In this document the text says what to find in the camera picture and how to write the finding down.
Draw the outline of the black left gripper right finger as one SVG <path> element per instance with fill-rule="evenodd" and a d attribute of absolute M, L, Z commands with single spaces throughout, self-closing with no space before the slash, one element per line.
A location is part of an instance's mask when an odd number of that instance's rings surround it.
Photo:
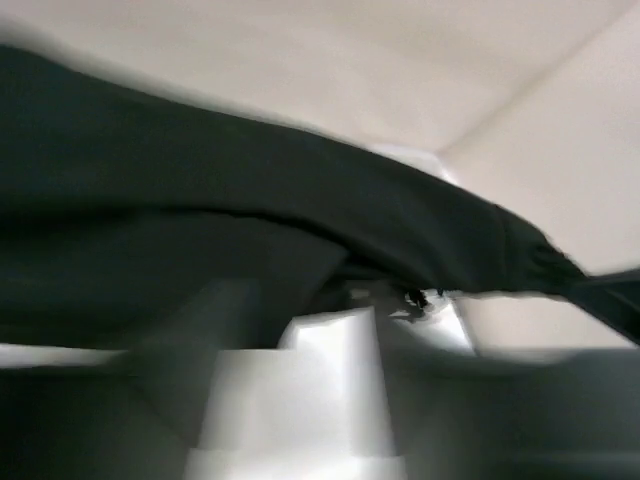
<path fill-rule="evenodd" d="M 635 479 L 639 354 L 542 362 L 428 343 L 372 304 L 396 452 L 411 479 Z"/>

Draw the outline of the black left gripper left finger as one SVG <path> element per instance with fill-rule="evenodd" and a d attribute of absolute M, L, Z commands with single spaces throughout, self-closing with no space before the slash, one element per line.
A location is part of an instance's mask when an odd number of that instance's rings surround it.
<path fill-rule="evenodd" d="M 256 285 L 216 282 L 109 360 L 2 369 L 2 478 L 182 478 L 217 360 L 248 346 L 260 304 Z"/>

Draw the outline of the black shorts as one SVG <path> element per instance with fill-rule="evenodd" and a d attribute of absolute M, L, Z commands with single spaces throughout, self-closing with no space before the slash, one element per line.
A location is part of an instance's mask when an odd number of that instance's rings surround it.
<path fill-rule="evenodd" d="M 1 338 L 91 348 L 245 279 L 249 348 L 341 288 L 539 294 L 639 338 L 639 274 L 584 273 L 460 187 L 311 132 L 180 104 L 1 48 Z"/>

